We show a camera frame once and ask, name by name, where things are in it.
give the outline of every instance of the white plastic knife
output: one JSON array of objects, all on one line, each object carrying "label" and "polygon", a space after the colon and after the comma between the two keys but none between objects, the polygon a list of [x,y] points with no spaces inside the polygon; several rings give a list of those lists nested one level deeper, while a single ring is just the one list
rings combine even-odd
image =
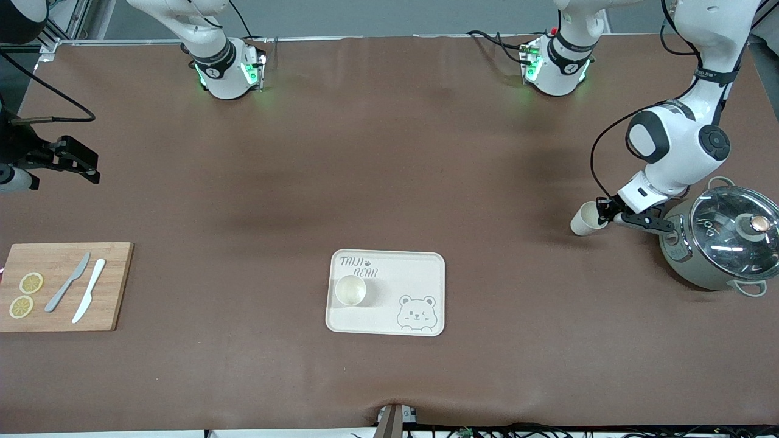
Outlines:
[{"label": "white plastic knife", "polygon": [[100,273],[103,272],[103,267],[105,267],[105,259],[97,259],[95,267],[92,269],[90,283],[86,286],[84,298],[81,299],[79,309],[76,310],[76,314],[73,316],[73,321],[71,321],[71,323],[78,323],[81,317],[84,316],[84,313],[86,313],[86,310],[89,309],[90,304],[92,303],[92,289],[94,289],[97,279],[100,277]]}]

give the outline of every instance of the pot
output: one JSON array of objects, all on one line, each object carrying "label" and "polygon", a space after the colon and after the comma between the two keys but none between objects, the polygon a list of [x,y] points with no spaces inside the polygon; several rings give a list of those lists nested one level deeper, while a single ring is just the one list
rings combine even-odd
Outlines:
[{"label": "pot", "polygon": [[[726,185],[713,187],[716,181]],[[663,256],[690,283],[760,297],[766,280],[779,274],[779,207],[758,192],[712,178],[698,198],[671,208],[664,219],[675,230],[660,237]]]}]

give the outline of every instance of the tray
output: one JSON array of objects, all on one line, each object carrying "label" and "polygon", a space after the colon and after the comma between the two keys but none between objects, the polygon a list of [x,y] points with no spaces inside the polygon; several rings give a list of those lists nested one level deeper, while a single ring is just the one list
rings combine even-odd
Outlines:
[{"label": "tray", "polygon": [[[356,306],[336,299],[335,285],[356,275],[365,298]],[[340,249],[330,260],[325,322],[332,331],[438,336],[444,328],[446,264],[436,253]]]}]

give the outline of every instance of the white paper cup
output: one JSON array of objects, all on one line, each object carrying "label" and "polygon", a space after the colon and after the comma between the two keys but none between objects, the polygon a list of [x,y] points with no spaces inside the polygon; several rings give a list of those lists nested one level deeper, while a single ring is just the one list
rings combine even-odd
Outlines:
[{"label": "white paper cup", "polygon": [[575,235],[591,235],[608,224],[599,224],[597,219],[597,204],[595,201],[586,202],[571,219],[571,231]]},{"label": "white paper cup", "polygon": [[365,299],[365,280],[356,275],[341,277],[336,283],[336,298],[344,306],[356,306]]}]

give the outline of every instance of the brown tablecloth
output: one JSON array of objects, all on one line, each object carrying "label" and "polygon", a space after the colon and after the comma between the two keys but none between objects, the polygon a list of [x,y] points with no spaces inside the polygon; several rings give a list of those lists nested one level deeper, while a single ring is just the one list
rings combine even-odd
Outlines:
[{"label": "brown tablecloth", "polygon": [[[689,84],[656,36],[605,37],[568,97],[522,85],[466,38],[280,43],[267,88],[203,92],[176,46],[61,47],[40,74],[92,108],[39,126],[100,154],[102,183],[39,171],[3,196],[14,242],[130,241],[117,330],[0,335],[0,430],[363,426],[402,402],[424,422],[779,422],[779,290],[704,294],[651,235],[568,222],[599,194],[594,137]],[[76,115],[34,86],[23,115]],[[749,54],[719,175],[779,199],[779,129]],[[606,137],[612,191],[642,168]],[[693,188],[693,195],[701,186]],[[341,248],[446,259],[438,337],[324,323]]]}]

